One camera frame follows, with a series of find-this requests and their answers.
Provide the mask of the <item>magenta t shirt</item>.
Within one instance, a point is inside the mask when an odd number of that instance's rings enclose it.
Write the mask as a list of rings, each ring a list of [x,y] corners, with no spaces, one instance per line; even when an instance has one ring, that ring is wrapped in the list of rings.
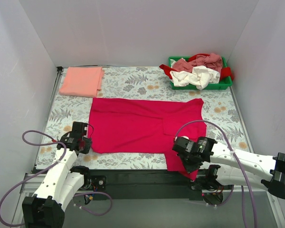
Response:
[[[172,150],[178,130],[196,141],[206,136],[202,99],[188,102],[94,98],[89,115],[92,150],[96,153],[162,153],[167,169],[195,180]]]

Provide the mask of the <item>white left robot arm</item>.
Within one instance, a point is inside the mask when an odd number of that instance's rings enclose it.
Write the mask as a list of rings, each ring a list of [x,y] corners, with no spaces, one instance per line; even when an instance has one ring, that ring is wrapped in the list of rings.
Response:
[[[31,197],[25,197],[22,211],[27,228],[61,228],[65,210],[76,192],[92,185],[89,169],[74,166],[80,153],[87,154],[91,147],[88,124],[73,122],[72,130],[59,140],[54,166]]]

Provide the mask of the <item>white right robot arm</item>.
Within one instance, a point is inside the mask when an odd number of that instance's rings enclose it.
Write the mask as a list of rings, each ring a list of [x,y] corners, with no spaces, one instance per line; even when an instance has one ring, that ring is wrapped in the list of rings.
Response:
[[[231,151],[226,145],[208,137],[199,137],[195,142],[186,137],[176,137],[172,149],[188,173],[206,164],[216,168],[205,177],[206,185],[211,189],[220,185],[252,186],[285,200],[285,153],[271,156]]]

